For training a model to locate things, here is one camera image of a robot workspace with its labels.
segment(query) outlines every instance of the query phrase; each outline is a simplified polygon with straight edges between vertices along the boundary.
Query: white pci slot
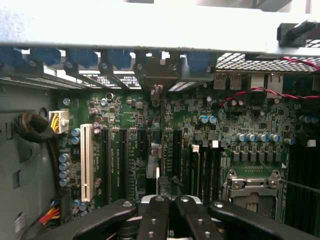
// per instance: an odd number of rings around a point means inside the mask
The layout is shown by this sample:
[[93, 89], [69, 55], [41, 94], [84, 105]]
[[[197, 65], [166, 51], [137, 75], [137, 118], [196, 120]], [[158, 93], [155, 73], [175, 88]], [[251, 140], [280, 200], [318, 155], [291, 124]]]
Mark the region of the white pci slot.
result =
[[90, 202], [94, 196], [94, 156], [92, 131], [92, 124], [80, 125], [82, 202]]

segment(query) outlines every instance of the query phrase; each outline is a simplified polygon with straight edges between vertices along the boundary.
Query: gray metal panel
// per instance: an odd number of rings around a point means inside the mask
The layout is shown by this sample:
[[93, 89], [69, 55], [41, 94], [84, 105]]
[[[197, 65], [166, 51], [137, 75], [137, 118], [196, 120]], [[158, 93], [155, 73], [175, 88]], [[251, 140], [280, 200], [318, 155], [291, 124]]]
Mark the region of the gray metal panel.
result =
[[[15, 240], [23, 232], [15, 233], [15, 217], [25, 215], [26, 226], [48, 207], [54, 196], [52, 165], [45, 146], [35, 143], [38, 155], [20, 161], [17, 151], [21, 139], [13, 134], [6, 139], [6, 123], [9, 124], [19, 113], [32, 111], [39, 113], [41, 108], [54, 109], [51, 94], [43, 89], [32, 89], [13, 85], [0, 85], [0, 239]], [[20, 172], [20, 186], [14, 189], [13, 173]]]
[[48, 9], [45, 2], [30, 0], [16, 4], [3, 0], [0, 45], [209, 50], [320, 57], [320, 48], [278, 46], [277, 27], [281, 23], [302, 23], [307, 19], [320, 22], [320, 15], [192, 5], [182, 9], [181, 5], [110, 1], [87, 2], [75, 8], [72, 1], [58, 0]]

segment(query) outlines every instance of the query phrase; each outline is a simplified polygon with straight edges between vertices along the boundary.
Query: mounting hole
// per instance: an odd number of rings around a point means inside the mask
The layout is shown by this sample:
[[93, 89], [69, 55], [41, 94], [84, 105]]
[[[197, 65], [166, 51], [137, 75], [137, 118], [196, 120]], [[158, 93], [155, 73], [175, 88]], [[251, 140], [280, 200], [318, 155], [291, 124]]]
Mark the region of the mounting hole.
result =
[[111, 92], [105, 94], [105, 98], [108, 102], [111, 102], [114, 99], [114, 95]]
[[211, 238], [211, 233], [210, 233], [209, 231], [206, 231], [206, 232], [204, 233], [204, 236], [205, 236], [207, 239], [209, 239], [209, 238]]
[[44, 107], [42, 107], [39, 111], [39, 115], [44, 119], [48, 119], [48, 111]]
[[154, 238], [156, 235], [153, 231], [148, 232], [149, 238]]

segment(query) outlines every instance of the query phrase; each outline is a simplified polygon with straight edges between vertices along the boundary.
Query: white power connector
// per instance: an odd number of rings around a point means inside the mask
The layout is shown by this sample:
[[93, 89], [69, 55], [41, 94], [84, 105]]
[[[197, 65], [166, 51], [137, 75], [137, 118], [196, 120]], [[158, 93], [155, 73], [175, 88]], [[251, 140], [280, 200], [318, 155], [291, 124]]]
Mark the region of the white power connector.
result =
[[69, 112], [68, 111], [49, 111], [49, 119], [52, 115], [58, 114], [56, 134], [62, 134], [69, 131]]

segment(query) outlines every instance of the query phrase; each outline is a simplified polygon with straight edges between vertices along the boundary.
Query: motherboard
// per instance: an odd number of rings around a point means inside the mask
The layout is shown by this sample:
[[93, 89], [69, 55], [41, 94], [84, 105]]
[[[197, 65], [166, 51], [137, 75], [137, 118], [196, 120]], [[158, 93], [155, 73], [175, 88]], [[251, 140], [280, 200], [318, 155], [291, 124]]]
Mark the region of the motherboard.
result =
[[[291, 93], [295, 80], [284, 80]], [[284, 222], [290, 146], [319, 118], [309, 103], [263, 90], [225, 101], [245, 81], [165, 92], [160, 101], [141, 90], [59, 91], [69, 118], [60, 186], [71, 190], [72, 218], [122, 198], [140, 203], [160, 193], [161, 176], [204, 205], [224, 199]]]

